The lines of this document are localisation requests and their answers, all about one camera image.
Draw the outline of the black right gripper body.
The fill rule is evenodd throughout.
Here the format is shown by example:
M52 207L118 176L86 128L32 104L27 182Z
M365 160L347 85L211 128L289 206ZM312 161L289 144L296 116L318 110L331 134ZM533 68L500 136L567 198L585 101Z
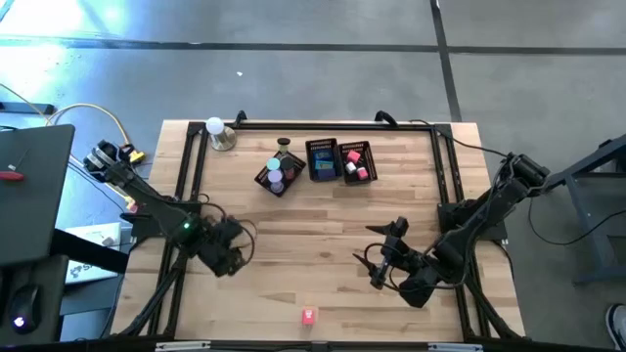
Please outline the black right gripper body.
M386 276L391 269L408 271L407 255L409 254L409 246L402 241L402 238L408 231L409 223L405 217L400 216L388 224L391 224L390 233L380 234L384 236L384 242L380 244L382 262L371 276L371 284L375 288L383 288Z

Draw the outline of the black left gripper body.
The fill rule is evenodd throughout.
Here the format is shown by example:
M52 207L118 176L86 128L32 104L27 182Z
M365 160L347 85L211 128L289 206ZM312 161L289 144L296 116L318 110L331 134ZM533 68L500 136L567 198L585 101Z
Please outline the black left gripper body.
M228 219L215 224L200 248L200 261L216 277L234 276L244 267L242 251L232 246L233 240L243 231L237 220Z

